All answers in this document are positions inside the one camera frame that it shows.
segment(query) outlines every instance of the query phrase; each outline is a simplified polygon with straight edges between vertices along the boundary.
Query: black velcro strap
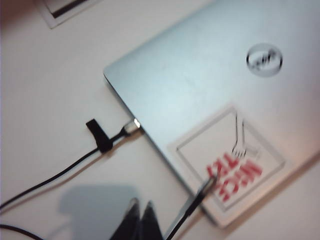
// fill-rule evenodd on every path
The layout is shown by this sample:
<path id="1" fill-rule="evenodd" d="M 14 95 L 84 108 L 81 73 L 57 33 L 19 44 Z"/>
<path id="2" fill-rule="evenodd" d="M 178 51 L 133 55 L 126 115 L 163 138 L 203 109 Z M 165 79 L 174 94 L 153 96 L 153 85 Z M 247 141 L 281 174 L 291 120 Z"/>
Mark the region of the black velcro strap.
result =
<path id="1" fill-rule="evenodd" d="M 105 134 L 95 119 L 88 121 L 85 125 L 93 134 L 96 145 L 101 153 L 105 153 L 112 149 L 114 146 L 113 143 L 110 141 L 109 137 Z"/>

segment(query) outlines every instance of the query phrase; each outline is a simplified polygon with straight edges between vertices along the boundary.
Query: white table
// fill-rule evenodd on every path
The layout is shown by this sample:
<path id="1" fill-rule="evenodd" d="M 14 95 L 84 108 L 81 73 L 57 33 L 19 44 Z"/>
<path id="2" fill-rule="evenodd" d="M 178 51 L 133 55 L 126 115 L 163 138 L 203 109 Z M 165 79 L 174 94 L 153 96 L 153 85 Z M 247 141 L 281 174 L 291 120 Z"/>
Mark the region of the white table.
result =
<path id="1" fill-rule="evenodd" d="M 85 125 L 92 118 L 110 137 L 118 133 L 131 116 L 103 68 L 208 2 L 104 0 L 49 29 L 31 0 L 2 1 L 1 201 L 95 148 Z M 198 210 L 176 239 L 318 239 L 317 158 L 226 229 Z M 1 221 L 51 240 L 105 240 L 138 197 L 141 211 L 153 200 L 165 233 L 189 197 L 145 135 L 96 153 L 42 190 Z M 1 239 L 27 237 L 2 230 Z"/>

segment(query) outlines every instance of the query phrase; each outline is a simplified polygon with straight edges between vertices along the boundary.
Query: silver laptop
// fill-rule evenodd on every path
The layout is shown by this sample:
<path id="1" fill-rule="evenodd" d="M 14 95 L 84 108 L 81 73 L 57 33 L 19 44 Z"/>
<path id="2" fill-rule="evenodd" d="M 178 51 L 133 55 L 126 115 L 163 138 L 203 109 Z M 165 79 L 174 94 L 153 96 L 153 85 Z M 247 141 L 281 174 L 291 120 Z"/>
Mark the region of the silver laptop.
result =
<path id="1" fill-rule="evenodd" d="M 221 227 L 320 151 L 319 0 L 213 2 L 104 76 Z"/>

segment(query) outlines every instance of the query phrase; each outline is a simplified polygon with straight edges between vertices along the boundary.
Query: laptop lid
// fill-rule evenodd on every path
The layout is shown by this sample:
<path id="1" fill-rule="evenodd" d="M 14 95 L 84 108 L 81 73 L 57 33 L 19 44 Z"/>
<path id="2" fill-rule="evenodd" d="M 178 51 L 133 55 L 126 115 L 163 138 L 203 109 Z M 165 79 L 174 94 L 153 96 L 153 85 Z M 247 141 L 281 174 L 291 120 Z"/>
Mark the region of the laptop lid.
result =
<path id="1" fill-rule="evenodd" d="M 216 1 L 104 69 L 193 193 L 219 174 L 221 227 L 320 151 L 319 9 Z"/>

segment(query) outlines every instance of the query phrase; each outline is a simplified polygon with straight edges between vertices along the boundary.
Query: sticker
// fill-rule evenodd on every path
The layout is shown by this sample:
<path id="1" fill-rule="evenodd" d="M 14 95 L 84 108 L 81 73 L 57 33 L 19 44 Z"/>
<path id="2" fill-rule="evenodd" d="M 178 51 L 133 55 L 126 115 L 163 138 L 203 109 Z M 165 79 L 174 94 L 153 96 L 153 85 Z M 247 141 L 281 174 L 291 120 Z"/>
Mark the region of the sticker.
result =
<path id="1" fill-rule="evenodd" d="M 213 199 L 223 213 L 266 183 L 286 163 L 233 106 L 172 146 L 199 184 L 209 175 L 218 175 Z"/>

